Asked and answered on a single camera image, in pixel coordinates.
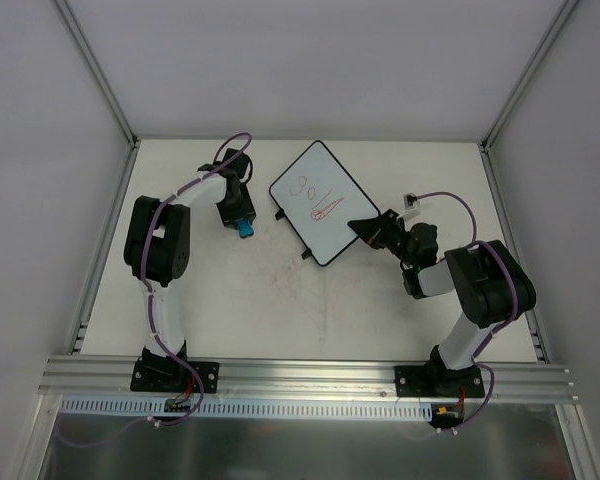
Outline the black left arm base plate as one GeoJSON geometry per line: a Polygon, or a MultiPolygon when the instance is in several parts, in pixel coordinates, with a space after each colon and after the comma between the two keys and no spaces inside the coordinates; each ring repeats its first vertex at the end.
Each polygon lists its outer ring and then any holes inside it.
{"type": "MultiPolygon", "coordinates": [[[[200,377],[204,394],[216,394],[220,364],[208,361],[188,361],[188,364],[200,377]]],[[[189,381],[193,379],[193,374],[177,362],[171,362],[164,373],[151,369],[139,359],[134,365],[130,390],[144,393],[184,393],[189,381]]]]}

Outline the white board with black frame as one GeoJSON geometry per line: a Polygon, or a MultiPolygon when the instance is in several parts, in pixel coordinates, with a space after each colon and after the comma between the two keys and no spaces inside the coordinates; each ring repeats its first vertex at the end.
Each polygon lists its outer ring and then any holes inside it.
{"type": "Polygon", "coordinates": [[[305,247],[304,257],[326,267],[358,235],[352,220],[373,219],[380,210],[327,145],[316,140],[269,187],[277,216],[288,221],[305,247]]]}

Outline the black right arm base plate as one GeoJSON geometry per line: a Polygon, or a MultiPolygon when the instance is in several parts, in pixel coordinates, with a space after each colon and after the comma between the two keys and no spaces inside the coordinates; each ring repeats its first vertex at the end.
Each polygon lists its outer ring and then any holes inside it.
{"type": "Polygon", "coordinates": [[[462,370],[443,369],[435,373],[422,365],[398,365],[394,367],[396,395],[399,398],[459,398],[469,399],[485,396],[480,369],[469,367],[462,370]]]}

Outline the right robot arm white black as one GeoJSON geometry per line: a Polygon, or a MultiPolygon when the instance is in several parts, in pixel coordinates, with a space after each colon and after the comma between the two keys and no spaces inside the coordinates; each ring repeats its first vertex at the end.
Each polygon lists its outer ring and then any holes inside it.
{"type": "Polygon", "coordinates": [[[399,261],[404,288],[420,300],[456,294],[461,314],[449,335],[419,367],[394,368],[400,398],[484,398],[476,359],[493,336],[536,304],[535,288],[499,240],[476,241],[438,257],[437,227],[406,229],[392,210],[348,226],[369,247],[386,249],[399,261]]]}

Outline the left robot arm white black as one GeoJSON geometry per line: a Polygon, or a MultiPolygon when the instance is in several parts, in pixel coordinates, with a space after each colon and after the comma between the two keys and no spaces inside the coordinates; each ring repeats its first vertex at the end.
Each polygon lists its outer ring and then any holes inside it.
{"type": "Polygon", "coordinates": [[[186,339],[175,281],[191,258],[191,209],[214,205],[224,227],[241,239],[254,235],[255,207],[248,191],[253,161],[227,149],[198,169],[193,180],[165,200],[140,196],[134,204],[123,260],[144,288],[149,335],[134,365],[131,389],[176,392],[198,387],[187,365],[186,339]]]}

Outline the blue whiteboard eraser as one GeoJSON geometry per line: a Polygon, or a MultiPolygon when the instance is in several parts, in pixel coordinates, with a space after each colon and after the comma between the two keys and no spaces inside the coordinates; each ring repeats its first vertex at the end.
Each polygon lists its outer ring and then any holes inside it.
{"type": "Polygon", "coordinates": [[[246,239],[254,235],[254,228],[249,218],[242,218],[236,222],[236,229],[241,239],[246,239]]]}

